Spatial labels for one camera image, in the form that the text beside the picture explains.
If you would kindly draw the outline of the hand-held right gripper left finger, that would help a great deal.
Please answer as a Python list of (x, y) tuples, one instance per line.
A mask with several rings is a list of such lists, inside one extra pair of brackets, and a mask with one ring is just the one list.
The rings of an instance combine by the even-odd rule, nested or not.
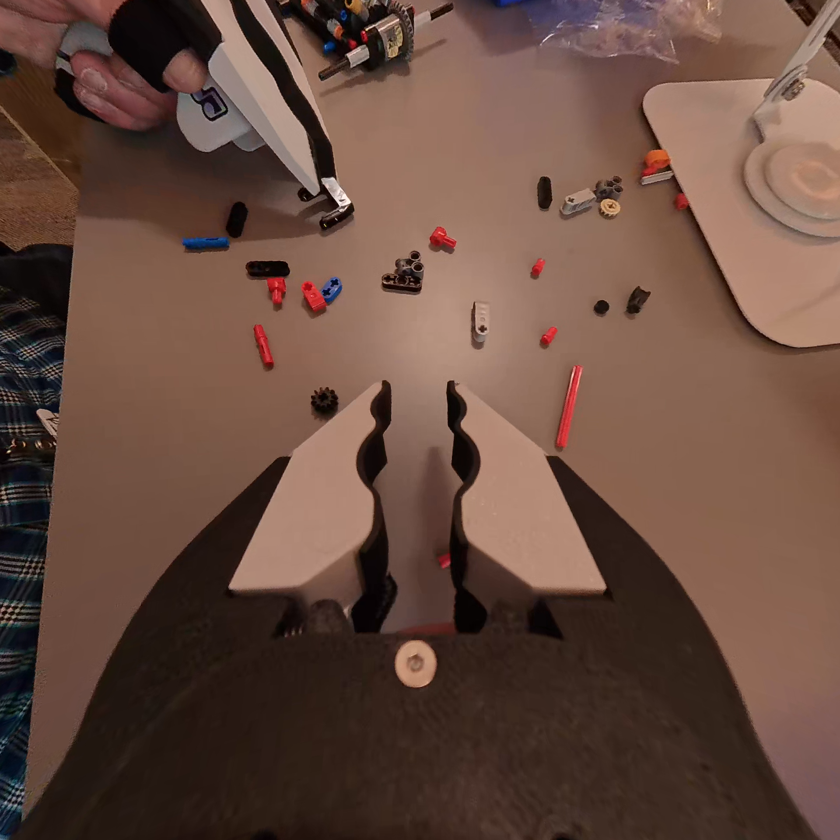
[(358, 633), (393, 606), (389, 542), (375, 481), (387, 463), (392, 386), (371, 385), (295, 448), (228, 589), (283, 595), (301, 609), (333, 601)]

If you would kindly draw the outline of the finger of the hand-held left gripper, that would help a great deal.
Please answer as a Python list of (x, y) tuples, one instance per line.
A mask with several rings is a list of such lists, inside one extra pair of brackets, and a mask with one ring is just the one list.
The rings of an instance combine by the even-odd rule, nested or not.
[(272, 76), (280, 96), (308, 136), (318, 178), (336, 177), (333, 147), (322, 126), (319, 111), (306, 95), (306, 90), (310, 90), (306, 76), (301, 76), (305, 82), (301, 87), (292, 72), (291, 61), (260, 23), (250, 2), (236, 3), (236, 19), (249, 46)]
[[(223, 42), (209, 60), (202, 89), (178, 95), (176, 121), (180, 131), (201, 152), (213, 152), (227, 144), (242, 151), (255, 151), (265, 145), (301, 186), (317, 194), (320, 179), (314, 169), (308, 136), (239, 28), (237, 2), (204, 2)], [(292, 72), (303, 87), (301, 76), (305, 75), (307, 81), (308, 78), (277, 2), (249, 2), (260, 23), (290, 60)], [(319, 111), (310, 85), (309, 88), (306, 95)], [(320, 112), (319, 116), (327, 133)]]

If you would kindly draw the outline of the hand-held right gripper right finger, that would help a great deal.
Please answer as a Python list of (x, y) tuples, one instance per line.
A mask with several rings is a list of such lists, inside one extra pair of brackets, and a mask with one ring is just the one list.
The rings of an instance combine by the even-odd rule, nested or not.
[(455, 492), (449, 537), (455, 627), (476, 634), (498, 605), (528, 620), (556, 597), (607, 591), (551, 457), (467, 385), (446, 386)]

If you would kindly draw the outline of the lego car chassis assembly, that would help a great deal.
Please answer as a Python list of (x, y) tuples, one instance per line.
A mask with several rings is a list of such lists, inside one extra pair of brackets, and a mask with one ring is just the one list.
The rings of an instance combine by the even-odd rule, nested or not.
[(321, 81), (358, 68), (375, 70), (413, 57), (417, 34), (454, 11), (453, 2), (417, 11), (400, 1), (280, 1), (284, 18), (294, 17), (322, 40), (331, 63)]

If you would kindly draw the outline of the black lego frame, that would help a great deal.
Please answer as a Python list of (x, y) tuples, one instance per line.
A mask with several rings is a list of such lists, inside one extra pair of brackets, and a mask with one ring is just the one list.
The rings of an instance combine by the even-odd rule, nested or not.
[(297, 195), (304, 203), (310, 203), (321, 197), (328, 197), (331, 200), (332, 208), (321, 215), (318, 221), (323, 232), (336, 228), (354, 215), (354, 205), (335, 177), (321, 178), (317, 194), (309, 192), (305, 186), (302, 186), (298, 189)]

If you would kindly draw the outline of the thin red lego axle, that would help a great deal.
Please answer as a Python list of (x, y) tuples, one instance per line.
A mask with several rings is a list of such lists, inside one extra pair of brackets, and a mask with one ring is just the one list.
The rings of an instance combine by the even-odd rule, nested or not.
[(565, 449), (569, 442), (582, 373), (583, 366), (580, 364), (576, 364), (570, 372), (569, 384), (563, 399), (559, 428), (555, 438), (554, 445), (557, 449)]

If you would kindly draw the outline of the person's left hand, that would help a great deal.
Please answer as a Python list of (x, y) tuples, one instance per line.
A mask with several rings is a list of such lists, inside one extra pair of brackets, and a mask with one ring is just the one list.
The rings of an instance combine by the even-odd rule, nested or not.
[[(1, 47), (37, 67), (53, 70), (67, 28), (84, 21), (103, 30), (122, 5), (117, 1), (2, 1)], [(157, 91), (120, 54), (79, 51), (70, 58), (73, 91), (81, 106), (122, 130), (143, 132), (175, 115), (178, 93), (202, 89), (207, 66), (182, 49), (163, 73), (168, 92)]]

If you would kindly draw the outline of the clear plastic bag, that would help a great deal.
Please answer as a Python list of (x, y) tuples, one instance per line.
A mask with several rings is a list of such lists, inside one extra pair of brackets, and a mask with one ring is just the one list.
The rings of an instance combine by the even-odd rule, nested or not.
[(541, 46), (597, 59), (635, 56), (674, 66), (678, 43), (719, 41), (722, 6), (722, 1), (527, 2)]

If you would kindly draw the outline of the white book stand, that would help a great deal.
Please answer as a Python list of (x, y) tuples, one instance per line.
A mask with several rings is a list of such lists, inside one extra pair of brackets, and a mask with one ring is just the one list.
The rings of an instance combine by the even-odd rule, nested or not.
[(773, 80), (669, 82), (644, 116), (745, 319), (794, 349), (839, 342), (839, 94), (807, 80), (826, 2)]

